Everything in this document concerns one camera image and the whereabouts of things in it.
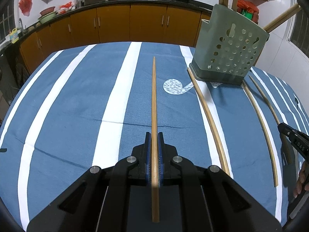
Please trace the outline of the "person's right hand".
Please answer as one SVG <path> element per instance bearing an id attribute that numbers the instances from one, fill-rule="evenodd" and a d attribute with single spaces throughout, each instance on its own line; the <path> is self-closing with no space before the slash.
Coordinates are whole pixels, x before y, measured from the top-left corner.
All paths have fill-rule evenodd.
<path id="1" fill-rule="evenodd" d="M 293 196 L 294 198 L 297 198 L 297 196 L 299 194 L 301 194 L 301 191 L 304 189 L 306 191 L 309 190 L 309 186 L 308 186 L 308 183 L 307 184 L 304 184 L 305 180 L 306 180 L 306 177 L 307 177 L 307 173 L 306 173 L 306 170 L 308 169 L 308 163 L 307 161 L 304 161 L 303 164 L 302 164 L 302 168 L 299 172 L 299 178 L 296 182 L 296 187 L 295 189 L 293 190 Z"/>

